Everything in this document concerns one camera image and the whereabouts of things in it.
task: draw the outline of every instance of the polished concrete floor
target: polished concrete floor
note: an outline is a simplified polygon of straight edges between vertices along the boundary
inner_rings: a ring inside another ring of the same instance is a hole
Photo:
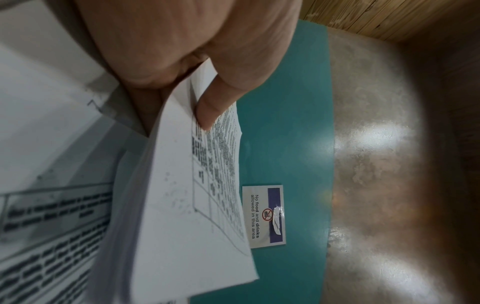
[[[480,239],[433,56],[329,31],[335,178],[321,303],[480,303]]]

